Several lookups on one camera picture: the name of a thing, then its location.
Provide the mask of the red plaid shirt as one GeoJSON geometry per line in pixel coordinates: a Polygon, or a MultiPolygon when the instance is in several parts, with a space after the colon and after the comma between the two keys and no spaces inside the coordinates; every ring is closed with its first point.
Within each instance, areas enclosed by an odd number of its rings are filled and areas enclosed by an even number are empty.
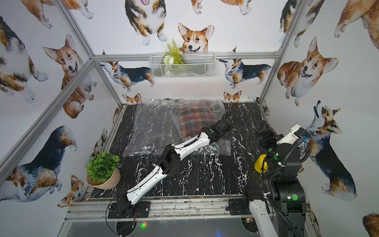
{"type": "Polygon", "coordinates": [[[193,137],[216,122],[209,102],[186,103],[179,109],[182,137],[193,137]]]}

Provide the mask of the clear plastic vacuum bag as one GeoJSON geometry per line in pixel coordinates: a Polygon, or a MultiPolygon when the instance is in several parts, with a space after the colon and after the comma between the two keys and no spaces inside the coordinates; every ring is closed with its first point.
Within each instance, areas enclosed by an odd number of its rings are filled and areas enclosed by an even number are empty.
{"type": "Polygon", "coordinates": [[[226,112],[221,101],[152,99],[135,107],[132,136],[124,149],[123,157],[161,154],[168,144],[179,144],[193,137],[182,137],[179,109],[186,103],[209,102],[216,122],[226,112]]]}

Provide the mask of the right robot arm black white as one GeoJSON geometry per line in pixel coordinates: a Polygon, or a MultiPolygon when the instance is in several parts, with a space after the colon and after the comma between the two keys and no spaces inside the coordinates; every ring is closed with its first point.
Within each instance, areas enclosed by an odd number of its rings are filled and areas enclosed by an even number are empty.
{"type": "Polygon", "coordinates": [[[255,170],[261,171],[261,189],[247,196],[261,237],[302,237],[306,221],[306,195],[297,178],[310,156],[311,135],[295,125],[286,135],[277,135],[267,127],[258,132],[259,145],[265,156],[257,160],[255,170]]]}

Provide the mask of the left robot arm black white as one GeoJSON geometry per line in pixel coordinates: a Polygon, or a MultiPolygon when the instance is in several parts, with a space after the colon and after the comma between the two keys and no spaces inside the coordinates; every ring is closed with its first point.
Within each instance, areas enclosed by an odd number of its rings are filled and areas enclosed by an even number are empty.
{"type": "Polygon", "coordinates": [[[229,121],[231,112],[226,112],[213,125],[201,129],[198,135],[178,145],[168,144],[160,155],[160,160],[155,168],[138,184],[116,198],[117,217],[129,217],[141,198],[145,196],[161,180],[168,176],[174,176],[181,169],[181,161],[194,151],[218,142],[220,139],[228,140],[232,130],[229,121]]]}

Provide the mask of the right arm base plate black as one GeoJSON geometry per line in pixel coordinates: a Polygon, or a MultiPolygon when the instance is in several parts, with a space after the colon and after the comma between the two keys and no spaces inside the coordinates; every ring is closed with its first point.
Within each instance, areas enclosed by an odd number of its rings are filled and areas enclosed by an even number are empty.
{"type": "Polygon", "coordinates": [[[231,198],[228,200],[228,206],[226,211],[230,212],[230,215],[250,215],[251,212],[248,208],[248,202],[242,198],[231,198]]]}

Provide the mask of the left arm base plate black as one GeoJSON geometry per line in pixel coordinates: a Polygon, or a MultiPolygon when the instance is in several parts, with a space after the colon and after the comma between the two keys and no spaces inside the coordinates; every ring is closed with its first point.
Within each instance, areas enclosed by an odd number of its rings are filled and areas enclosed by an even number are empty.
{"type": "Polygon", "coordinates": [[[123,219],[123,218],[147,218],[150,213],[151,202],[141,201],[136,205],[124,205],[114,202],[108,209],[108,219],[123,219]]]}

